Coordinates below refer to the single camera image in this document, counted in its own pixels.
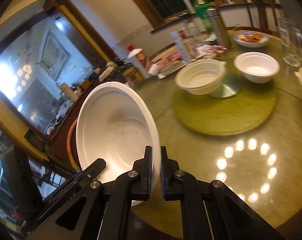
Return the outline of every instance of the red bottle cap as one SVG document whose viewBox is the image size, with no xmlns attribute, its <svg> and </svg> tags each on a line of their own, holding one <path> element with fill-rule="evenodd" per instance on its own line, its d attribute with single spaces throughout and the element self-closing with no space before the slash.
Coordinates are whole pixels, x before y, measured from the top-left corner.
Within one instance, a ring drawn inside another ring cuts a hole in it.
<svg viewBox="0 0 302 240">
<path fill-rule="evenodd" d="M 134 49 L 134 47 L 133 47 L 132 45 L 130 45 L 130 46 L 127 47 L 127 49 L 128 49 L 129 51 L 132 51 L 132 50 Z"/>
</svg>

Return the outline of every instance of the green bottle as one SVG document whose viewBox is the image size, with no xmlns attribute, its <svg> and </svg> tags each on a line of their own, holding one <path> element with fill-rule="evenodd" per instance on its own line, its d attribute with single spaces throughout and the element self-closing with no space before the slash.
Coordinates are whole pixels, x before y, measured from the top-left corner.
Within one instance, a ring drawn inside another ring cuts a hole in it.
<svg viewBox="0 0 302 240">
<path fill-rule="evenodd" d="M 211 6 L 206 0 L 194 0 L 193 7 L 196 13 L 198 14 L 198 16 L 200 17 L 200 19 L 202 20 L 202 23 L 206 28 L 208 34 L 211 34 L 212 33 L 211 22 L 208 19 L 208 16 L 205 12 L 207 9 L 211 8 Z"/>
</svg>

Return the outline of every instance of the metal base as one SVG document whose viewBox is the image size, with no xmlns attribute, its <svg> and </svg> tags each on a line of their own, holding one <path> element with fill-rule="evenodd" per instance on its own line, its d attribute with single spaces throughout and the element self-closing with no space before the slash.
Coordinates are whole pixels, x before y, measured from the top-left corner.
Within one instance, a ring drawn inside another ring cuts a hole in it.
<svg viewBox="0 0 302 240">
<path fill-rule="evenodd" d="M 238 75 L 227 72 L 222 80 L 221 86 L 213 91 L 210 96 L 213 98 L 228 98 L 236 95 L 241 87 Z"/>
</svg>

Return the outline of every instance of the glass cup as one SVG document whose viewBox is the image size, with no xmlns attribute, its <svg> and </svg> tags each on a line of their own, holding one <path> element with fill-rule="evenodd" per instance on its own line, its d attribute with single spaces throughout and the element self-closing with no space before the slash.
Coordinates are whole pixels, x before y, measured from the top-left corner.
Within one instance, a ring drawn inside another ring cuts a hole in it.
<svg viewBox="0 0 302 240">
<path fill-rule="evenodd" d="M 302 57 L 302 34 L 292 20 L 279 19 L 280 36 L 282 39 L 283 60 L 291 66 L 299 67 Z"/>
<path fill-rule="evenodd" d="M 281 49 L 281 50 L 282 50 L 282 54 L 283 54 L 284 42 L 283 42 L 283 39 L 282 39 L 282 37 L 281 37 L 280 27 L 274 26 L 274 27 L 272 27 L 272 28 L 270 29 L 270 31 L 271 31 L 271 35 L 272 35 L 272 36 L 281 39 L 281 43 L 280 43 L 280 42 L 277 42 L 276 47 L 277 47 L 278 49 Z"/>
</svg>

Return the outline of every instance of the wooden chair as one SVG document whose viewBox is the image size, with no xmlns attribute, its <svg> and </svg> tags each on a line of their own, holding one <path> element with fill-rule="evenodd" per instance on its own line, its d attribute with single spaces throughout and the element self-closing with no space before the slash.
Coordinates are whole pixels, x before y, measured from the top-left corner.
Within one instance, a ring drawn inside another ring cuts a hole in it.
<svg viewBox="0 0 302 240">
<path fill-rule="evenodd" d="M 258 8 L 260 28 L 264 29 L 264 30 L 268 30 L 268 21 L 267 21 L 267 14 L 266 14 L 266 4 L 264 3 L 263 0 L 254 0 L 254 1 L 256 2 L 256 6 Z M 274 6 L 273 6 L 273 0 L 270 0 L 270 3 L 271 3 L 271 8 L 272 8 L 272 11 L 273 11 L 273 17 L 274 17 L 276 26 L 278 26 L 277 25 L 276 13 L 275 13 Z M 246 5 L 247 10 L 248 10 L 251 26 L 253 27 L 252 16 L 251 16 L 251 12 L 249 10 L 249 4 L 248 4 L 247 0 L 245 0 L 245 5 Z"/>
</svg>

